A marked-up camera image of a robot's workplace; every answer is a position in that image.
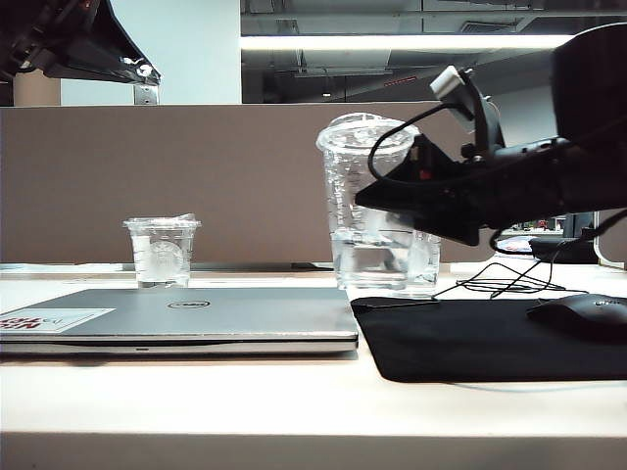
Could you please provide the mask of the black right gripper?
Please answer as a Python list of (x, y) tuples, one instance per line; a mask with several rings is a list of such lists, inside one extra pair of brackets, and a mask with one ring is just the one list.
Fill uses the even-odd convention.
[(567, 212), (567, 140), (501, 147), (490, 158), (465, 145), (462, 155), (464, 164), (419, 134), (391, 174), (360, 190), (355, 202), (401, 214), (417, 230), (467, 246), (479, 244), (482, 228)]

